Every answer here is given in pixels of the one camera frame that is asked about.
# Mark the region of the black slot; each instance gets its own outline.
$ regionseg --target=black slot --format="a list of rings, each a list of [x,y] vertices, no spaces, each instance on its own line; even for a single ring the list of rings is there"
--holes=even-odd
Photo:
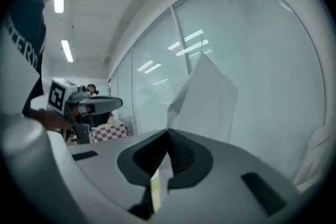
[[[72,154],[72,157],[74,158],[75,161],[79,161],[81,159],[87,159],[97,155],[98,153],[95,151],[86,151],[82,153]]]
[[[242,176],[242,179],[268,216],[275,214],[287,205],[285,201],[256,173],[245,174]]]

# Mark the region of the frosted glass window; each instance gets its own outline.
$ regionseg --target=frosted glass window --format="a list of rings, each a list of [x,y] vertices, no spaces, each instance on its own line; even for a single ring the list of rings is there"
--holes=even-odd
[[[110,81],[110,94],[112,97],[117,97],[118,96],[118,92],[117,92],[117,73],[118,71],[116,70],[112,76],[111,76],[111,81]],[[117,120],[118,117],[118,110],[113,111],[113,115],[114,115],[114,120]]]
[[[118,118],[125,123],[130,135],[134,135],[131,96],[131,51],[127,52],[118,66],[117,94],[123,101],[123,106],[118,109]]]
[[[166,128],[167,109],[188,77],[172,15],[167,13],[133,47],[132,93],[138,134]]]
[[[203,40],[238,88],[230,143],[291,178],[324,119],[322,71],[299,18],[284,0],[182,0],[175,12],[192,68]]]

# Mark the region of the crumpled paper sheet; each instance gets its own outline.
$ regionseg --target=crumpled paper sheet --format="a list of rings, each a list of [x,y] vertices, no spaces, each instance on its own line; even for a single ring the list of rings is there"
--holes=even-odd
[[[238,89],[203,53],[168,108],[167,129],[229,142]]]

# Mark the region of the white ceiling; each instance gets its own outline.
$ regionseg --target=white ceiling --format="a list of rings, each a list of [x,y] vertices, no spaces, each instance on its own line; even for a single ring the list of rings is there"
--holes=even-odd
[[[74,68],[84,63],[107,68],[122,34],[146,1],[65,0],[62,14],[56,14],[54,3],[50,2],[44,10],[47,25],[45,53],[58,64],[67,63],[61,40],[68,39]]]

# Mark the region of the dark t-shirt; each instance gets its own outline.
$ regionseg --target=dark t-shirt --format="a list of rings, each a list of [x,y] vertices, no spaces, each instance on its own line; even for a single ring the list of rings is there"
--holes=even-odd
[[[42,56],[46,37],[43,9],[43,0],[13,0],[4,18],[13,43],[40,75],[26,102],[23,110],[24,115],[27,115],[30,109],[30,101],[44,94],[41,79]]]

